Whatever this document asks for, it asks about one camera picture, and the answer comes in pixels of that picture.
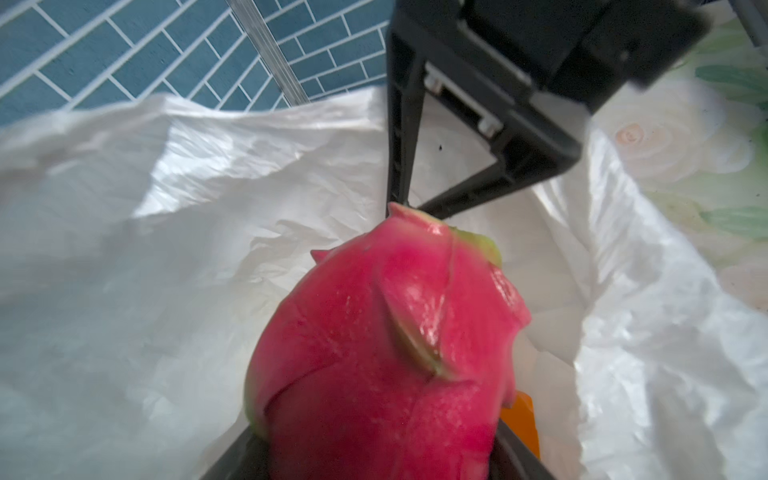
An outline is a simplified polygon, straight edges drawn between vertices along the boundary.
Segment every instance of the pink dragon fruit skin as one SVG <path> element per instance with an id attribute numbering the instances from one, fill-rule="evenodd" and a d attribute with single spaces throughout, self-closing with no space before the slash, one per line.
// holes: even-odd
<path id="1" fill-rule="evenodd" d="M 280 304 L 251 359 L 247 414 L 272 480 L 485 480 L 530 313 L 480 250 L 391 204 Z"/>

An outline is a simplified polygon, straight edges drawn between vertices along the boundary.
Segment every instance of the crinkled plastic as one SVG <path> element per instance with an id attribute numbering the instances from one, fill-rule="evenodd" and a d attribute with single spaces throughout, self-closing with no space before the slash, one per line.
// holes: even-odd
<path id="1" fill-rule="evenodd" d="M 490 164 L 428 101 L 412 203 Z M 4 478 L 194 478 L 244 426 L 275 306 L 384 213 L 386 100 L 264 116 L 152 97 L 0 132 Z M 562 177 L 451 220 L 534 314 L 515 351 L 560 480 L 758 479 L 768 319 L 723 293 L 592 131 Z"/>

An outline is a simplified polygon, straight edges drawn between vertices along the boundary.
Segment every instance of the white grout line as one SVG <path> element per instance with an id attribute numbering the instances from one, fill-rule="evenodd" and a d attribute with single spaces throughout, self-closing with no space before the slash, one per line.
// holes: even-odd
<path id="1" fill-rule="evenodd" d="M 314 75 L 312 75 L 312 76 L 310 76 L 310 77 L 307 77 L 307 78 L 302 78 L 300 81 L 307 81 L 307 80 L 311 80 L 312 78 L 319 78 L 319 77 L 322 77 L 322 76 L 323 76 L 323 75 L 325 75 L 325 74 L 333 73 L 334 71 L 338 71 L 338 70 L 342 70 L 342 69 L 344 69 L 344 68 L 347 68 L 347 67 L 349 67 L 350 65 L 354 65 L 355 63 L 360 63 L 360 64 L 362 65 L 362 63 L 363 63 L 365 60 L 369 60 L 369 59 L 371 59 L 371 58 L 374 58 L 374 57 L 378 57 L 379 55 L 381 55 L 381 54 L 383 54 L 383 53 L 384 53 L 384 51 L 378 51 L 378 52 L 376 52 L 376 53 L 372 53 L 372 54 L 370 54 L 370 55 L 366 55 L 365 57 L 356 58 L 355 60 L 352 60 L 352 61 L 348 61 L 348 62 L 347 62 L 347 63 L 345 63 L 344 65 L 339 65 L 339 66 L 338 66 L 338 67 L 336 67 L 336 68 L 329 68 L 328 70 L 325 70 L 325 71 L 321 71 L 320 73 L 314 74 Z"/>
<path id="2" fill-rule="evenodd" d="M 322 97 L 323 95 L 332 95 L 332 94 L 335 94 L 335 93 L 339 93 L 341 91 L 348 90 L 348 89 L 350 89 L 352 87 L 356 87 L 357 85 L 364 84 L 367 81 L 375 81 L 375 80 L 380 80 L 382 78 L 386 78 L 386 74 L 381 74 L 381 75 L 373 77 L 373 78 L 366 78 L 365 80 L 356 81 L 353 84 L 344 85 L 343 87 L 334 88 L 333 90 L 328 90 L 327 92 L 322 93 L 322 94 L 313 95 L 313 96 L 310 97 L 310 100 L 313 100 L 313 99 L 318 98 L 318 97 Z"/>
<path id="3" fill-rule="evenodd" d="M 317 23 L 317 20 L 315 20 L 315 14 L 312 13 L 312 9 L 310 8 L 310 4 L 307 3 L 306 0 L 304 0 L 304 5 L 306 5 L 306 9 L 310 12 L 310 18 L 312 19 L 312 23 Z"/>
<path id="4" fill-rule="evenodd" d="M 280 94 L 280 96 L 275 101 L 275 104 L 272 105 L 272 108 L 270 108 L 270 111 L 275 111 L 275 108 L 277 108 L 277 104 L 279 104 L 281 100 L 283 100 L 283 94 Z"/>
<path id="5" fill-rule="evenodd" d="M 117 12 L 118 10 L 120 10 L 125 5 L 131 2 L 132 0 L 118 0 L 117 2 L 113 3 L 110 8 L 107 8 L 101 14 L 93 17 L 87 24 L 80 27 L 75 33 L 73 33 L 72 35 L 69 35 L 67 38 L 60 41 L 56 45 L 54 45 L 52 48 L 48 49 L 48 51 L 46 51 L 43 55 L 37 57 L 32 63 L 28 64 L 22 70 L 16 72 L 16 74 L 13 77 L 9 78 L 4 84 L 0 85 L 0 97 L 7 94 L 14 88 L 16 88 L 24 80 L 29 78 L 30 75 L 34 74 L 35 71 L 45 66 L 54 58 L 58 57 L 67 48 L 70 48 L 72 45 L 77 43 L 85 35 L 88 35 L 89 33 L 91 33 L 91 31 L 94 28 L 101 25 L 101 23 L 104 22 L 104 20 L 106 20 L 112 14 L 114 14 L 115 12 Z M 158 25 L 158 27 L 156 27 L 153 30 L 153 32 L 160 31 L 162 28 L 165 28 L 165 25 L 170 24 L 173 20 L 176 19 L 176 17 L 184 13 L 187 10 L 187 8 L 194 5 L 195 2 L 197 2 L 197 0 L 188 0 L 188 2 L 185 3 L 183 7 L 179 8 L 174 13 L 166 17 L 165 20 L 163 20 L 163 22 L 161 23 L 161 25 Z M 154 35 L 147 35 L 147 37 L 145 37 L 147 40 L 146 41 L 142 40 L 137 45 L 140 45 L 141 47 L 143 47 L 144 45 L 146 45 L 146 43 L 148 43 L 151 40 L 151 37 L 154 37 Z M 133 53 L 135 53 L 135 51 L 134 49 L 131 49 L 128 52 L 126 52 L 126 54 L 121 56 L 117 61 L 125 62 L 131 57 Z"/>
<path id="6" fill-rule="evenodd" d="M 218 27 L 221 22 L 224 21 L 224 19 L 227 18 L 227 13 L 224 12 L 223 14 L 219 15 L 219 18 L 214 20 L 212 24 L 208 26 L 208 28 L 203 31 L 202 34 L 200 34 L 199 37 L 195 38 L 195 40 L 190 44 L 189 47 L 187 47 L 187 50 L 184 51 L 183 54 L 179 55 L 176 60 L 172 61 L 170 65 L 166 67 L 166 69 L 163 71 L 163 73 L 159 74 L 157 78 L 155 78 L 152 83 L 149 84 L 147 88 L 144 89 L 143 92 L 138 96 L 139 100 L 142 100 L 146 98 L 149 94 L 152 93 L 152 91 L 157 88 L 157 86 L 173 71 L 178 67 L 182 61 L 186 60 L 187 57 L 191 55 L 191 53 L 197 48 L 203 41 L 207 40 L 207 36 L 216 28 Z"/>
<path id="7" fill-rule="evenodd" d="M 341 10 L 336 12 L 336 16 L 324 18 L 323 20 L 320 20 L 317 23 L 313 23 L 311 25 L 307 25 L 306 27 L 302 28 L 301 30 L 295 31 L 294 33 L 292 33 L 291 35 L 289 35 L 289 36 L 287 36 L 285 38 L 281 38 L 280 41 L 285 41 L 285 40 L 288 40 L 289 38 L 296 38 L 299 35 L 301 35 L 302 33 L 307 33 L 309 30 L 312 30 L 315 27 L 319 27 L 321 25 L 325 25 L 326 23 L 330 22 L 331 20 L 336 20 L 339 16 L 344 15 L 347 12 L 351 12 L 355 8 L 362 7 L 363 5 L 365 5 L 367 3 L 370 3 L 370 2 L 373 2 L 373 0 L 360 0 L 359 2 L 355 2 L 355 3 L 351 4 L 349 7 L 342 8 Z M 271 19 L 272 18 L 270 16 L 270 18 L 265 18 L 264 21 L 268 22 Z"/>
<path id="8" fill-rule="evenodd" d="M 56 85 L 56 84 L 53 82 L 53 80 L 51 80 L 50 78 L 46 77 L 45 75 L 43 75 L 43 74 L 42 74 L 42 73 L 40 73 L 39 71 L 36 71 L 36 72 L 35 72 L 35 77 L 39 78 L 40 80 L 43 80 L 43 82 L 45 82 L 45 84 L 46 84 L 47 86 L 49 86 L 49 87 L 53 88 L 53 89 L 54 89 L 54 91 L 55 91 L 56 93 L 58 93 L 59 95 L 61 95 L 62 97 L 64 97 L 64 99 L 65 99 L 66 101 L 70 101 L 70 100 L 72 99 L 72 97 L 70 97 L 70 96 L 69 96 L 69 94 L 68 94 L 67 92 L 63 91 L 63 90 L 61 89 L 61 87 L 59 87 L 58 85 Z"/>
<path id="9" fill-rule="evenodd" d="M 179 95 L 179 92 L 176 90 L 176 88 L 174 88 L 174 86 L 171 85 L 168 80 L 163 79 L 163 81 L 160 82 L 160 83 L 161 84 L 165 84 L 165 86 L 168 87 L 168 90 L 172 91 L 174 93 L 174 95 L 176 95 L 177 97 L 181 96 L 181 95 Z"/>
<path id="10" fill-rule="evenodd" d="M 230 8 L 230 18 L 235 22 L 235 26 L 237 26 L 237 29 L 240 30 L 240 33 L 245 33 L 245 30 L 243 30 L 243 26 L 237 21 L 237 17 L 234 13 L 232 13 L 232 8 Z"/>
<path id="11" fill-rule="evenodd" d="M 126 97 L 130 98 L 131 100 L 135 100 L 133 94 L 129 92 L 119 81 L 115 80 L 115 78 L 112 75 L 109 76 L 109 81 L 111 81 L 112 84 L 115 87 L 117 87 L 119 91 L 123 92 L 123 94 L 125 94 Z"/>
<path id="12" fill-rule="evenodd" d="M 302 60 L 304 60 L 307 57 L 311 57 L 312 55 L 317 55 L 317 54 L 321 53 L 323 50 L 327 50 L 328 53 L 330 53 L 330 49 L 331 48 L 336 47 L 338 45 L 341 45 L 342 43 L 346 43 L 348 41 L 357 40 L 358 38 L 360 38 L 360 37 L 362 37 L 364 35 L 367 35 L 367 34 L 369 34 L 372 31 L 375 31 L 377 28 L 379 28 L 379 27 L 381 27 L 383 25 L 386 25 L 387 23 L 388 22 L 382 22 L 382 23 L 380 23 L 378 25 L 374 25 L 374 26 L 372 26 L 370 28 L 366 28 L 365 30 L 359 31 L 359 32 L 355 33 L 354 36 L 352 36 L 352 37 L 342 38 L 341 40 L 335 41 L 332 44 L 326 45 L 325 47 L 321 48 L 320 50 L 315 50 L 312 53 L 306 54 L 303 57 L 298 57 L 295 60 L 291 60 L 291 61 L 288 62 L 288 65 L 293 65 L 296 62 L 302 61 Z"/>
<path id="13" fill-rule="evenodd" d="M 216 58 L 221 58 L 221 55 L 219 55 L 219 52 L 216 51 L 216 49 L 214 48 L 213 44 L 210 43 L 210 40 L 208 40 L 208 37 L 205 38 L 205 42 L 208 44 L 210 49 L 214 51 L 214 55 L 216 55 Z"/>
<path id="14" fill-rule="evenodd" d="M 122 30 L 120 30 L 120 27 L 118 27 L 118 26 L 117 26 L 117 25 L 116 25 L 116 24 L 115 24 L 115 23 L 112 21 L 112 19 L 111 19 L 111 18 L 107 18 L 107 23 L 108 23 L 108 24 L 109 24 L 109 25 L 110 25 L 112 28 L 114 28 L 114 30 L 115 30 L 115 31 L 118 33 L 118 35 L 120 35 L 120 38 L 122 38 L 122 39 L 125 41 L 125 43 L 127 43 L 127 44 L 128 44 L 128 46 L 129 46 L 129 47 L 132 47 L 132 48 L 133 48 L 133 46 L 134 46 L 134 43 L 131 41 L 131 39 L 130 39 L 130 38 L 128 38 L 128 36 L 127 36 L 127 35 L 126 35 L 126 34 L 125 34 L 125 33 L 124 33 Z"/>
<path id="15" fill-rule="evenodd" d="M 238 39 L 237 39 L 237 40 L 236 40 L 236 41 L 235 41 L 235 42 L 232 44 L 232 46 L 229 48 L 229 50 L 225 51 L 225 52 L 224 52 L 224 55 L 221 55 L 221 58 L 219 58 L 219 61 L 217 61 L 217 62 L 214 64 L 214 66 L 213 66 L 213 67 L 211 67 L 211 69 L 208 71 L 208 73 L 206 73 L 206 74 L 205 74 L 205 76 L 203 77 L 203 79 L 202 79 L 202 80 L 200 80 L 200 83 L 198 83 L 198 84 L 195 86 L 195 88 L 193 88 L 193 89 L 192 89 L 192 92 L 191 92 L 191 93 L 189 93 L 189 95 L 187 95 L 187 98 L 192 98 L 192 97 L 194 97 L 194 95 L 197 93 L 197 91 L 199 91 L 199 90 L 200 90 L 200 89 L 203 87 L 203 84 L 206 84 L 206 83 L 208 83 L 208 79 L 214 76 L 214 73 L 216 73 L 216 71 L 219 69 L 219 67 L 221 66 L 221 64 L 223 64 L 223 63 L 224 63 L 224 62 L 225 62 L 225 61 L 226 61 L 226 60 L 229 58 L 229 56 L 232 54 L 232 52 L 233 52 L 233 51 L 235 51 L 235 49 L 236 49 L 237 47 L 239 47 L 239 46 L 240 46 L 240 44 L 241 44 L 241 43 L 243 43 L 243 40 L 245 40 L 246 38 L 248 38 L 248 35 L 241 35 L 241 36 L 240 36 L 240 38 L 238 38 Z"/>
<path id="16" fill-rule="evenodd" d="M 344 15 L 341 16 L 341 21 L 344 22 L 344 28 L 346 28 L 346 34 L 351 37 L 352 32 L 349 30 L 349 25 L 346 24 L 346 17 Z"/>
<path id="17" fill-rule="evenodd" d="M 51 17 L 50 17 L 50 16 L 49 16 L 47 13 L 45 13 L 45 11 L 44 11 L 42 8 L 40 8 L 40 5 L 34 4 L 34 5 L 32 6 L 32 10 L 35 10 L 37 13 L 39 13 L 39 14 L 40 14 L 40 16 L 41 16 L 42 18 L 45 18 L 45 21 L 46 21 L 46 22 L 48 22 L 49 24 L 51 24 L 51 27 L 55 28 L 55 29 L 56 29 L 56 31 L 57 31 L 57 32 L 58 32 L 58 33 L 59 33 L 59 34 L 60 34 L 62 37 L 64 37 L 64 38 L 67 38 L 67 37 L 69 36 L 69 34 L 67 33 L 67 31 L 66 31 L 66 30 L 64 30 L 64 29 L 61 27 L 61 25 L 59 25 L 58 23 L 56 23 L 56 21 L 55 21 L 53 18 L 51 18 Z"/>
<path id="18" fill-rule="evenodd" d="M 279 17 L 281 13 L 287 12 L 291 8 L 295 7 L 296 5 L 300 5 L 300 4 L 304 3 L 304 2 L 305 2 L 305 0 L 296 0 L 295 2 L 291 2 L 291 3 L 289 3 L 288 5 L 286 5 L 284 7 L 280 7 L 280 4 L 278 3 L 277 4 L 277 8 L 278 8 L 277 12 L 274 12 L 272 15 L 264 17 L 264 21 L 268 22 L 269 20 L 272 20 L 275 17 Z"/>
<path id="19" fill-rule="evenodd" d="M 211 87 L 211 86 L 210 86 L 210 84 L 209 84 L 208 82 L 205 82 L 205 86 L 206 86 L 206 88 L 207 88 L 208 90 L 210 90 L 210 93 L 214 94 L 214 97 L 216 97 L 216 99 L 217 99 L 218 101 L 221 101 L 221 97 L 219 96 L 219 94 L 218 94 L 218 93 L 216 93 L 216 91 L 214 90 L 214 88 L 213 88 L 213 87 Z"/>
<path id="20" fill-rule="evenodd" d="M 18 17 L 22 13 L 26 12 L 30 7 L 35 6 L 38 2 L 40 2 L 40 0 L 27 0 L 26 2 L 21 2 L 16 4 L 16 6 L 11 7 L 11 9 L 6 13 L 0 15 L 0 27 L 6 23 L 9 23 L 11 20 Z"/>
<path id="21" fill-rule="evenodd" d="M 225 104 L 227 100 L 230 99 L 230 96 L 232 93 L 234 93 L 235 90 L 237 90 L 237 87 L 240 86 L 240 82 L 243 81 L 243 79 L 250 73 L 251 70 L 253 70 L 253 67 L 256 66 L 257 63 L 259 63 L 260 56 L 257 55 L 256 58 L 252 62 L 250 62 L 250 65 L 248 65 L 243 73 L 240 74 L 240 77 L 235 80 L 235 84 L 230 87 L 230 89 L 227 91 L 226 94 L 221 98 L 219 101 L 219 104 L 214 108 L 214 110 L 219 110 L 221 108 L 221 105 Z"/>
<path id="22" fill-rule="evenodd" d="M 246 107 L 246 111 L 250 110 L 253 107 L 253 104 L 256 103 L 256 100 L 259 99 L 261 94 L 264 92 L 264 89 L 266 88 L 266 86 L 268 84 L 270 84 L 270 82 L 272 81 L 273 78 L 274 77 L 272 75 L 270 75 L 269 77 L 266 78 L 266 81 L 264 82 L 264 84 L 259 88 L 259 91 L 256 92 L 256 94 L 253 96 L 253 98 L 251 99 L 250 103 Z"/>
<path id="23" fill-rule="evenodd" d="M 165 35 L 165 38 L 168 39 L 170 44 L 173 45 L 174 48 L 176 48 L 176 51 L 178 51 L 179 53 L 184 53 L 184 50 L 182 50 L 181 47 L 176 43 L 176 41 L 170 37 L 170 35 L 168 34 L 167 31 L 163 30 L 162 33 L 163 33 L 163 35 Z"/>
<path id="24" fill-rule="evenodd" d="M 245 98 L 248 99 L 248 101 L 251 101 L 250 95 L 248 95 L 248 92 L 245 91 L 245 88 L 243 88 L 243 85 L 238 84 L 237 87 L 240 89 L 240 91 L 243 92 L 243 95 L 245 95 Z"/>

